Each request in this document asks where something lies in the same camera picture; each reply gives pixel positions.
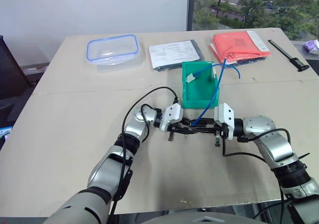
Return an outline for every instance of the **green box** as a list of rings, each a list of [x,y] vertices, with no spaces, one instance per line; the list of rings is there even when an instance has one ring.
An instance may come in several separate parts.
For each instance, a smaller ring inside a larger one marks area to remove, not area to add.
[[[182,63],[183,80],[183,108],[203,109],[214,96],[217,86],[217,75],[212,77],[212,68],[206,69],[190,83],[186,82],[186,77],[191,73],[196,73],[204,68],[211,67],[213,62],[189,61]],[[218,106],[219,90],[210,108]]]

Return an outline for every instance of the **table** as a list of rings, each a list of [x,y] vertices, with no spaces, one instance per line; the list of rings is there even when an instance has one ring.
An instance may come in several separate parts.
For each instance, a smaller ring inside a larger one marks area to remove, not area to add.
[[[278,28],[254,29],[306,63]],[[67,37],[27,102],[9,140],[0,152],[0,216],[46,217],[68,198],[86,188],[95,164],[113,145],[123,117],[149,90],[162,85],[181,97],[181,69],[156,73],[148,47],[195,39],[207,60],[209,35],[219,31],[137,34],[142,47],[138,67],[97,73],[84,59],[86,43],[108,35]],[[309,68],[297,72],[279,51],[268,46],[270,59],[240,67],[242,79],[224,74],[220,103],[227,102],[236,117],[264,114],[277,127],[290,131],[292,145],[304,158],[308,173],[319,180],[319,80]],[[173,97],[158,91],[145,102],[165,108]],[[185,110],[197,117],[201,110]],[[179,135],[152,128],[138,150],[133,177],[116,213],[262,202],[280,197],[277,180],[259,160],[224,158],[209,134]],[[253,143],[227,142],[227,152],[258,154]]]

